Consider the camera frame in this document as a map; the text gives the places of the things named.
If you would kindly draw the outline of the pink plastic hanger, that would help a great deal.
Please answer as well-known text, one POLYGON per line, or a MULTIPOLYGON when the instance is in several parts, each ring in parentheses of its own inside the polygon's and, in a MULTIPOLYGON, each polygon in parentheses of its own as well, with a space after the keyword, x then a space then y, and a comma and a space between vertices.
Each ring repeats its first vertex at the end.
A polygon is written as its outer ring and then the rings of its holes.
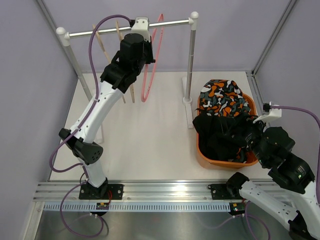
POLYGON ((147 80, 148 80, 149 65, 148 64, 145 65, 145 70, 144 70, 144 74, 143 74, 143 81, 142 81, 142 89, 141 89, 141 94, 140 94, 140 99, 143 103, 145 103, 149 97, 151 87, 153 84, 153 80, 154 80, 154 77, 156 74, 159 54, 160 54, 162 40, 163 40, 163 34, 164 34, 164 27, 161 27, 159 40, 158 40, 158 46, 157 46, 156 54, 155 54, 155 63, 153 64, 153 68, 152 68, 152 72, 151 72, 151 76, 150 76, 147 88, 146 88, 146 85, 147 85, 147 80))

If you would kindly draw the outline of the black shorts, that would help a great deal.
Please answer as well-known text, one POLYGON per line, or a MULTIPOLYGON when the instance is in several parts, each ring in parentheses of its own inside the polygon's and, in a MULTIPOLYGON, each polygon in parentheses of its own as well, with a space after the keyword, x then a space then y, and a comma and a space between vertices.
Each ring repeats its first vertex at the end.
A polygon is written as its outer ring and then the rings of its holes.
POLYGON ((246 112, 236 117, 209 116, 199 114, 193 120, 198 134, 200 152, 210 160, 245 163, 249 151, 240 149, 240 123, 242 120, 254 120, 255 117, 246 112))

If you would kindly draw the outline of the beige wooden hanger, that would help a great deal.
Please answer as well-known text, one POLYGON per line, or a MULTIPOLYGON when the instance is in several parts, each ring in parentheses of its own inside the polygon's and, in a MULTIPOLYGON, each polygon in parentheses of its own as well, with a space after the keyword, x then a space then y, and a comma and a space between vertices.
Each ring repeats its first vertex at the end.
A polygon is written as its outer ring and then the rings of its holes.
POLYGON ((106 51, 106 49, 105 49, 105 47, 104 47, 104 44, 103 44, 103 42, 102 42, 101 36, 100 36, 100 34, 98 33, 98 31, 95 33, 95 37, 96 37, 96 39, 97 39, 97 42, 98 42, 98 44, 99 44, 99 46, 100 46, 100 48, 101 48, 104 56, 106 57, 108 63, 110 64, 111 61, 112 61, 112 59, 110 58, 109 54, 107 53, 107 51, 106 51))
MULTIPOLYGON (((117 20, 115 21, 115 28, 116 28, 116 32, 117 32, 119 41, 121 42, 124 37, 123 37, 122 33, 120 32, 119 22, 117 20)), ((135 103, 135 91, 134 91, 133 84, 129 87, 129 91, 130 91, 131 101, 132 101, 132 103, 135 103)), ((124 95, 122 96, 122 101, 124 104, 126 103, 126 99, 125 99, 124 95)))

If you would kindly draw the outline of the orange camouflage shorts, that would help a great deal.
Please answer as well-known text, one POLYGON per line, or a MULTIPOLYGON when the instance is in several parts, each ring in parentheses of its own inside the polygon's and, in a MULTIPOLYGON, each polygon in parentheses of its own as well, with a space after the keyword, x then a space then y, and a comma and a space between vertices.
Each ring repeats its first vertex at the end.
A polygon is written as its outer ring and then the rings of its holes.
POLYGON ((200 91, 197 110, 208 116, 236 117, 252 108, 235 81, 211 79, 200 91))

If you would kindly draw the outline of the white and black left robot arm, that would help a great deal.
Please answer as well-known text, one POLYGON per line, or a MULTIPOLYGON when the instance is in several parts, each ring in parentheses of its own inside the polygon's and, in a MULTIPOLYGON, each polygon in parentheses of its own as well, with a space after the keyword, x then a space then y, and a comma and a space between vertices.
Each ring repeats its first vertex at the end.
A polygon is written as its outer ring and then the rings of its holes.
POLYGON ((103 147, 95 142, 96 134, 114 104, 137 80, 145 64, 154 63, 149 32, 128 33, 105 68, 96 95, 70 129, 62 128, 59 136, 83 165, 88 181, 80 188, 82 200, 107 199, 110 193, 100 157, 103 147))

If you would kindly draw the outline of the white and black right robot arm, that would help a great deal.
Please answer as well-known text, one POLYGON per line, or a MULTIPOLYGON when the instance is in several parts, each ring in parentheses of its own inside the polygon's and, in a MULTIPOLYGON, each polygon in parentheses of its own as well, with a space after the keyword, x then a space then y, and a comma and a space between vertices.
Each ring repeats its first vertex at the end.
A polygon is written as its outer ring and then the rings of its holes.
POLYGON ((291 197, 289 206, 236 172, 226 182, 226 192, 233 199, 242 197, 276 219, 293 240, 320 238, 320 203, 316 197, 316 178, 308 163, 292 153, 295 141, 282 127, 266 127, 261 120, 247 120, 236 127, 261 167, 291 197))

